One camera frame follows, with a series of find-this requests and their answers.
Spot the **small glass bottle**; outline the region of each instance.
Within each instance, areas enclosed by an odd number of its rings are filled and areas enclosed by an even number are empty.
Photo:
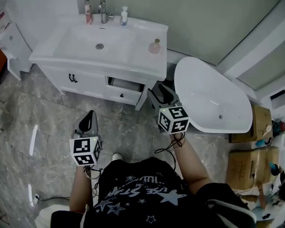
[[[160,46],[160,40],[159,39],[155,39],[155,41],[149,45],[149,51],[152,54],[158,54],[160,49],[161,49],[161,46]]]

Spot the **star graphic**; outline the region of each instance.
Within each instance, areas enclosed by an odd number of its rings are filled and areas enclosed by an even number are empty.
[[[141,204],[143,204],[143,203],[146,202],[146,200],[140,199],[138,202],[141,203]]]
[[[169,201],[170,203],[177,206],[179,204],[178,199],[186,197],[186,194],[177,194],[176,190],[172,190],[169,193],[158,192],[158,195],[163,197],[161,203]]]
[[[153,222],[156,221],[156,219],[154,218],[154,215],[153,215],[153,216],[148,216],[148,218],[146,219],[146,221],[148,221],[150,224],[152,224]]]
[[[125,208],[120,207],[120,203],[115,205],[108,205],[108,207],[110,208],[108,214],[113,212],[114,214],[119,215],[119,211],[125,210]]]
[[[129,176],[129,177],[127,177],[127,180],[126,181],[132,181],[133,179],[135,179],[136,177],[134,177],[134,176]]]
[[[101,212],[102,212],[102,211],[104,211],[105,206],[106,206],[107,204],[109,204],[109,203],[112,203],[112,202],[109,201],[109,200],[102,200],[99,204],[97,204],[97,205],[95,206],[95,208],[97,208],[97,207],[100,206],[100,209],[101,209]]]

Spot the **person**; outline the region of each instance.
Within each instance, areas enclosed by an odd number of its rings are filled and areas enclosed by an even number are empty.
[[[126,163],[119,154],[99,177],[93,206],[91,180],[78,166],[70,211],[56,211],[51,227],[97,225],[255,227],[255,215],[232,189],[213,183],[184,133],[171,135],[183,181],[165,161],[151,157]]]
[[[252,209],[257,220],[274,219],[285,207],[285,172],[282,167],[279,171],[281,185],[274,195],[264,195],[263,184],[257,183],[260,195],[257,198],[256,207]]]

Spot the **pink bottle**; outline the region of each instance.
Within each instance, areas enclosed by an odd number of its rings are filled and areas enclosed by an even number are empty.
[[[93,14],[91,10],[91,4],[89,1],[85,1],[85,18],[86,18],[86,24],[90,25],[93,22]]]
[[[159,39],[155,39],[155,41],[149,45],[149,51],[153,54],[158,54],[160,49],[161,49],[161,46],[160,46]]]

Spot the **green wall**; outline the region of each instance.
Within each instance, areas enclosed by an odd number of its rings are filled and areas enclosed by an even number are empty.
[[[100,0],[90,0],[97,12]],[[106,0],[107,11],[169,26],[168,49],[217,64],[279,0]]]

